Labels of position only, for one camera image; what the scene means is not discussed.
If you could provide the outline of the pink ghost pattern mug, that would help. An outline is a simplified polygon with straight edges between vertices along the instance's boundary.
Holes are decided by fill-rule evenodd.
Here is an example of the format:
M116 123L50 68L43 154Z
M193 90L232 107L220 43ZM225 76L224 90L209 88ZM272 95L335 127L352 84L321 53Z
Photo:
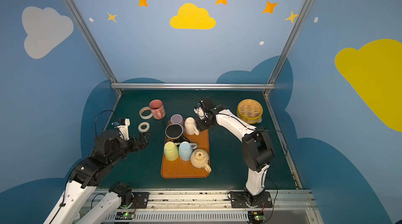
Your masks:
M161 100L152 100L149 108L154 119L161 120L165 117L165 109Z

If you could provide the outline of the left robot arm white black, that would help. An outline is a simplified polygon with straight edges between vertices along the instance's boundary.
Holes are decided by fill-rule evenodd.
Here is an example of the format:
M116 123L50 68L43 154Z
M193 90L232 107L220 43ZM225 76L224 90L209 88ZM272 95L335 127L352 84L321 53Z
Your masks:
M70 173L66 188L45 220L46 224L71 224L87 199L97 189L112 168L129 153L146 149L152 133L140 133L124 140L120 131L109 129L96 136L93 152L79 162ZM133 202L132 188L124 183L115 183L104 198L79 222L81 224L100 224L122 205Z

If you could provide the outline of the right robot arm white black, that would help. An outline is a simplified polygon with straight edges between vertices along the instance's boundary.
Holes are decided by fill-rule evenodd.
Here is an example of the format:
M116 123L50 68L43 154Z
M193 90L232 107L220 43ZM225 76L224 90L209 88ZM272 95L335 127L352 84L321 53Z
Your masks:
M209 97L194 106L199 119L196 128L200 132L219 125L230 131L242 143L242 157L248 167L248 179L244 188L245 201L256 206L265 194L265 179L274 159L272 139L265 128L257 128L243 122L223 105L215 105Z

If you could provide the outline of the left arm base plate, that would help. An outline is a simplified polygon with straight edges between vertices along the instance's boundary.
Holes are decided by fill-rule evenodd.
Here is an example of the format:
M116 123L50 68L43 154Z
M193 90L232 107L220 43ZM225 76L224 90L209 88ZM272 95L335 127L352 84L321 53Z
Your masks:
M129 196L121 198L121 209L146 209L148 205L149 192L132 192Z

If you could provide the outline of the white ceramic mug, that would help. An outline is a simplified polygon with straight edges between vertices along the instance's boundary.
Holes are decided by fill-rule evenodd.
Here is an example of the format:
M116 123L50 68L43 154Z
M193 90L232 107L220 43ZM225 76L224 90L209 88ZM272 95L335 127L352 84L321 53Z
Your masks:
M192 117L188 117L184 123L185 131L188 135L199 135L200 132L196 126L196 121Z

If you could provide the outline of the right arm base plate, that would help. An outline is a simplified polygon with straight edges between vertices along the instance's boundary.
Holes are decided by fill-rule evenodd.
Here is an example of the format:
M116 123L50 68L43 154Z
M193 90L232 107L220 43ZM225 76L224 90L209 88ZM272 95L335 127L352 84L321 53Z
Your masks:
M272 208L273 199L269 192L251 195L243 191L230 191L227 194L232 208Z

